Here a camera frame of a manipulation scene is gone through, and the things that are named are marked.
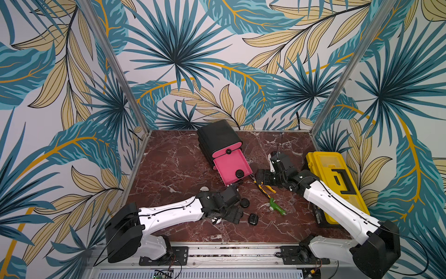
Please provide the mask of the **black round earphone case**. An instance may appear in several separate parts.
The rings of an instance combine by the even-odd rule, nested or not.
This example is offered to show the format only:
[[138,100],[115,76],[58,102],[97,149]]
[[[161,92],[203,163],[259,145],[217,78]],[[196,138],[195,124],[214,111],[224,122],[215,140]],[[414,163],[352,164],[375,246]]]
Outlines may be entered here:
[[242,208],[248,208],[249,206],[250,206],[250,201],[248,200],[248,199],[246,199],[246,198],[242,198],[241,200],[240,200],[240,206],[242,207]]
[[236,171],[235,175],[236,175],[236,177],[237,177],[238,179],[241,179],[241,178],[243,178],[243,177],[245,176],[245,173],[244,173],[243,170],[240,170],[240,169],[239,169],[239,170]]

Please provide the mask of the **black oval earphone case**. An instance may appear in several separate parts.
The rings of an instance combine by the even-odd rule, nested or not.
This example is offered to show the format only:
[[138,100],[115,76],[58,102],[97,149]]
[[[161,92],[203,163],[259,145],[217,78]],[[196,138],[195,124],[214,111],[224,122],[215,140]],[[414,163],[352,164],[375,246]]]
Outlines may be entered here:
[[251,213],[248,217],[248,224],[251,226],[256,226],[259,222],[259,217],[255,213]]

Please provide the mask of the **pink drawer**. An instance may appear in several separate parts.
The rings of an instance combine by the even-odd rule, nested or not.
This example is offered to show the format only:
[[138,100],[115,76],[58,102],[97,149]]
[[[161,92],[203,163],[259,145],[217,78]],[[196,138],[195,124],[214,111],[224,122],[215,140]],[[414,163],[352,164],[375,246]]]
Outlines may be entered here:
[[[252,168],[248,164],[240,148],[230,154],[213,158],[213,163],[226,186],[253,174]],[[239,169],[243,170],[245,173],[245,176],[241,179],[238,179],[235,175],[236,171]]]
[[212,158],[218,158],[218,157],[221,157],[221,156],[223,156],[225,154],[230,154],[233,151],[239,149],[242,145],[243,145],[243,142],[238,141],[238,142],[236,142],[234,144],[231,144],[229,146],[224,146],[224,147],[220,148],[219,150],[213,152],[212,153]]

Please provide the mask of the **black drawer cabinet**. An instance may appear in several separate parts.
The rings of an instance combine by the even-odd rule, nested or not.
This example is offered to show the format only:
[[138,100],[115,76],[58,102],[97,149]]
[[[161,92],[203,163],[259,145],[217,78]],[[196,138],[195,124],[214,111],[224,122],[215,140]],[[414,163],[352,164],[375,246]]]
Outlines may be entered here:
[[227,150],[232,152],[243,145],[243,141],[226,120],[219,120],[199,128],[197,136],[200,150],[214,169],[216,158],[228,155]]

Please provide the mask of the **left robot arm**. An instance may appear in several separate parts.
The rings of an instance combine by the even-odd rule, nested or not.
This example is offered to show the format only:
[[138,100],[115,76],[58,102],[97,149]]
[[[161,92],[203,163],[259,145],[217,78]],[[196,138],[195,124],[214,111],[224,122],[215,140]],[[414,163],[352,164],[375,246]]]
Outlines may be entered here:
[[105,224],[107,261],[117,263],[132,256],[159,260],[172,253],[168,237],[154,233],[182,223],[209,219],[238,224],[243,216],[237,186],[224,191],[201,191],[184,201],[152,208],[129,203]]

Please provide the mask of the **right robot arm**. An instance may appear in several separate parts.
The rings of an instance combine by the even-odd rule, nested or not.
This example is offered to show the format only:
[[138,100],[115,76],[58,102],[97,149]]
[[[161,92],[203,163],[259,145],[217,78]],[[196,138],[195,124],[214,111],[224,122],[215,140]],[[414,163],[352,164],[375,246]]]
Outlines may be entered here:
[[350,239],[322,236],[308,237],[303,247],[316,258],[333,259],[355,265],[370,279],[381,279],[400,258],[398,227],[381,222],[355,207],[330,189],[309,170],[299,171],[290,158],[272,152],[270,169],[259,169],[259,185],[277,186],[299,194],[333,217],[350,235]]

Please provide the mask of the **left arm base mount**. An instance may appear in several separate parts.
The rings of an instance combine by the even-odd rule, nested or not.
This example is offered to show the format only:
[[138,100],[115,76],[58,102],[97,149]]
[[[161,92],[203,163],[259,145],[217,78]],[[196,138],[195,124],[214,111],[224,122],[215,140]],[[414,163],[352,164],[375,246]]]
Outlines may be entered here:
[[188,255],[188,246],[173,246],[165,255],[157,260],[141,256],[138,264],[140,266],[185,266],[188,262]]

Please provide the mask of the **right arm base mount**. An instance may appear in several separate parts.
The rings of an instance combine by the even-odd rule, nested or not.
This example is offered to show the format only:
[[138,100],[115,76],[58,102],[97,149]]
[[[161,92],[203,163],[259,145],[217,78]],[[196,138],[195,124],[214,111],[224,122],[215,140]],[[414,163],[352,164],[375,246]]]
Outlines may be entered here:
[[303,246],[280,246],[275,257],[282,259],[284,265],[328,265],[330,260],[315,257]]

